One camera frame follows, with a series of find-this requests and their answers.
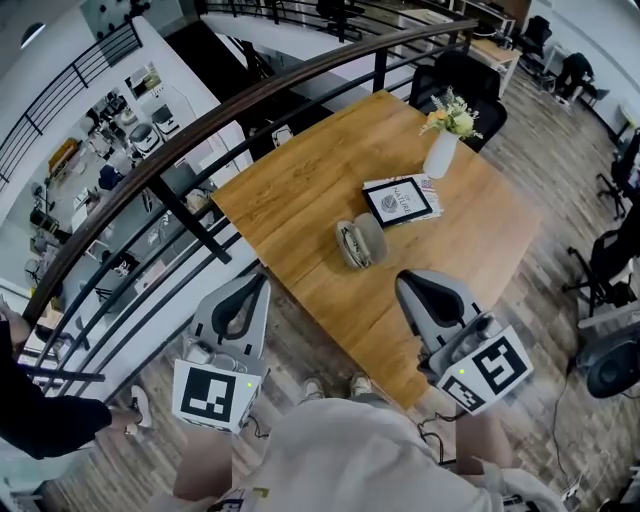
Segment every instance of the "black framed book cover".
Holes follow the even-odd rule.
[[[412,178],[367,188],[362,193],[371,213],[383,228],[433,212],[427,198]]]

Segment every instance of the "person's hand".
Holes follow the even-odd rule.
[[[15,346],[22,345],[29,339],[31,335],[31,327],[27,321],[18,313],[13,311],[4,296],[0,294],[0,316],[2,320],[9,322],[9,330],[11,332],[11,344]]]

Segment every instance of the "white shirt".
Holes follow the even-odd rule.
[[[440,468],[415,425],[392,410],[313,400],[280,421],[260,467],[217,504],[165,495],[149,510],[490,512],[505,510],[503,498],[512,494],[535,501],[542,512],[564,510],[550,490],[523,471],[489,473],[491,491]]]

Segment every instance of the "lower floor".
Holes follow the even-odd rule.
[[[609,172],[614,145],[591,111],[581,104],[566,111],[521,71],[512,79],[504,103],[507,124],[482,155],[540,209],[543,222],[494,308],[525,343],[535,373],[495,407],[514,446],[517,466],[562,492],[567,484],[560,457],[571,481],[582,474],[587,494],[582,509],[592,510],[605,497],[617,495],[628,478],[639,441],[640,402],[622,395],[596,400],[584,379],[573,374],[557,406],[556,453],[554,412],[565,387],[568,358],[577,349],[578,317],[575,297],[561,287],[578,270],[567,247],[588,253],[597,236],[615,227],[612,205],[596,196],[596,175]],[[344,396],[357,370],[275,281],[273,288],[265,350],[271,373],[254,409],[262,432],[297,403],[306,377],[317,375],[334,396]],[[171,488],[186,442],[170,410],[173,360],[181,353],[181,343],[178,336],[136,377],[151,397],[154,429],[139,440],[100,438],[64,477],[44,485],[47,510],[139,510],[154,492]],[[126,391],[117,398],[127,400]],[[436,411],[451,414],[453,404],[431,389],[408,415],[418,422]],[[442,436],[447,457],[455,456],[453,425],[428,425]],[[264,447],[253,425],[243,430],[234,443],[235,478],[260,463]]]

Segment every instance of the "ceiling light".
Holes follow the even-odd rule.
[[[20,48],[24,48],[31,41],[33,41],[37,37],[37,35],[44,30],[44,27],[46,27],[46,25],[40,22],[31,25],[22,36],[22,43],[20,45]]]

